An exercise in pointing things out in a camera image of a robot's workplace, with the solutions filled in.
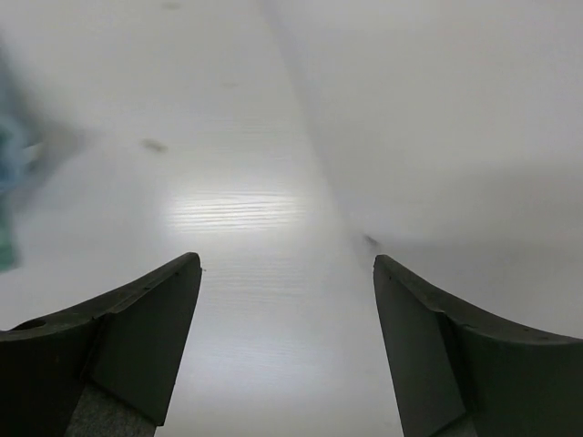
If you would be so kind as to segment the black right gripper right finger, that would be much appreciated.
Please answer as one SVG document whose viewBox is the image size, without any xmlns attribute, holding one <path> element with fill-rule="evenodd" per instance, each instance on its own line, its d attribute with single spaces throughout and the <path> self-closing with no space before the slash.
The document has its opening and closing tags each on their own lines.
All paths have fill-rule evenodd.
<svg viewBox="0 0 583 437">
<path fill-rule="evenodd" d="M 406 436 L 579 436 L 582 342 L 503 319 L 394 259 L 373 266 Z"/>
</svg>

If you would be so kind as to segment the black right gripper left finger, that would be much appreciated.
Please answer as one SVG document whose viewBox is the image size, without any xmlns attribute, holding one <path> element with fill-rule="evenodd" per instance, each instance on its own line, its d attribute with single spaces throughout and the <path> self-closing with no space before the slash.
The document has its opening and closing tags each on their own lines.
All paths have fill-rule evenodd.
<svg viewBox="0 0 583 437">
<path fill-rule="evenodd" d="M 152 436 L 167 417 L 199 296 L 188 252 L 1 334 L 4 436 Z"/>
</svg>

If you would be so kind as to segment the light blue pillowcase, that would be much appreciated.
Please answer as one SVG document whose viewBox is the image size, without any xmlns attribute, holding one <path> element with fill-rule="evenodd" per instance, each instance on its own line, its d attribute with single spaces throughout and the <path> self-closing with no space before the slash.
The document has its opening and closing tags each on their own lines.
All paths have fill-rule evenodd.
<svg viewBox="0 0 583 437">
<path fill-rule="evenodd" d="M 9 58 L 1 50 L 1 271 L 16 264 L 9 198 L 39 159 L 43 146 Z"/>
</svg>

